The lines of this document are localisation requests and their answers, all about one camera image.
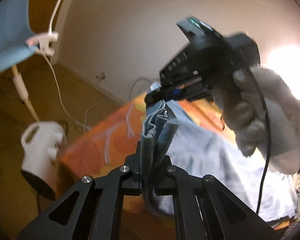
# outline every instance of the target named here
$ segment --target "gray glove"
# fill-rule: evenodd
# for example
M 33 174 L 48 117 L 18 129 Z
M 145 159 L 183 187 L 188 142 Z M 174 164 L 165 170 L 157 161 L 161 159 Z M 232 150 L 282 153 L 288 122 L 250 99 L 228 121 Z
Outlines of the gray glove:
M 300 168 L 300 100 L 273 70 L 260 67 L 250 70 L 263 92 L 269 113 L 270 166 L 279 172 L 294 174 Z M 216 86 L 213 99 L 223 110 L 225 123 L 234 131 L 242 154 L 251 156 L 258 148 L 266 158 L 265 111 L 259 94 L 246 70 L 234 72 L 233 80 L 234 83 L 224 80 Z

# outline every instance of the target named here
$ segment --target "gloved hand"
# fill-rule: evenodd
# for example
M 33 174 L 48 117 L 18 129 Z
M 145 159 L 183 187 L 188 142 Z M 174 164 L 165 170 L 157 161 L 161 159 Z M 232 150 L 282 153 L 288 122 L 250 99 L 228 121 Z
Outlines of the gloved hand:
M 273 70 L 260 67 L 250 70 L 263 92 L 269 113 L 270 166 L 279 172 L 294 174 L 300 168 L 300 100 Z M 266 158 L 265 111 L 259 94 L 246 70 L 234 72 L 233 80 L 224 80 L 216 86 L 213 99 L 223 110 L 224 121 L 234 131 L 242 154 L 251 156 L 258 148 Z

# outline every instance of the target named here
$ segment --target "wooden chair leg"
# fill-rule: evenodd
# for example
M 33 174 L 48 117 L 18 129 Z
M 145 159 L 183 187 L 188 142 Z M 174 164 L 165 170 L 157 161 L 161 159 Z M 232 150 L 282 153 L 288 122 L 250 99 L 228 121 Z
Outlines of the wooden chair leg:
M 12 66 L 12 73 L 13 73 L 13 76 L 17 76 L 19 74 L 19 71 L 18 71 L 18 68 L 16 65 Z M 26 107 L 28 107 L 28 110 L 29 110 L 30 114 L 32 115 L 32 117 L 35 119 L 35 121 L 39 122 L 40 119 L 37 116 L 37 113 L 35 112 L 29 98 L 24 99 L 23 102 L 25 103 Z

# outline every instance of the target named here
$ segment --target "blue plastic chair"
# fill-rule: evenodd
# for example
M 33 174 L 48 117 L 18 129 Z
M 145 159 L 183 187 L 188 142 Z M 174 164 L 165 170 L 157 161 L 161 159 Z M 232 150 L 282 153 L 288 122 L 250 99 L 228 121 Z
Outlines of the blue plastic chair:
M 29 0 L 0 0 L 0 73 L 13 68 L 14 75 L 18 74 L 16 64 L 31 57 L 36 46 L 29 47 L 26 40 L 34 35 L 28 18 Z M 30 112 L 38 121 L 30 101 Z

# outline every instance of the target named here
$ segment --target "white clip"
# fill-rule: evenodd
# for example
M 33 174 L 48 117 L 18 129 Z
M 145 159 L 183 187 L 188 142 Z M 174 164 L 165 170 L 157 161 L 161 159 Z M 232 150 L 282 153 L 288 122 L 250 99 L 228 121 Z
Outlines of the white clip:
M 37 54 L 44 53 L 46 56 L 51 57 L 54 54 L 54 49 L 49 47 L 49 43 L 57 41 L 58 36 L 58 32 L 40 33 L 27 39 L 26 44 L 28 46 L 39 45 L 35 52 Z

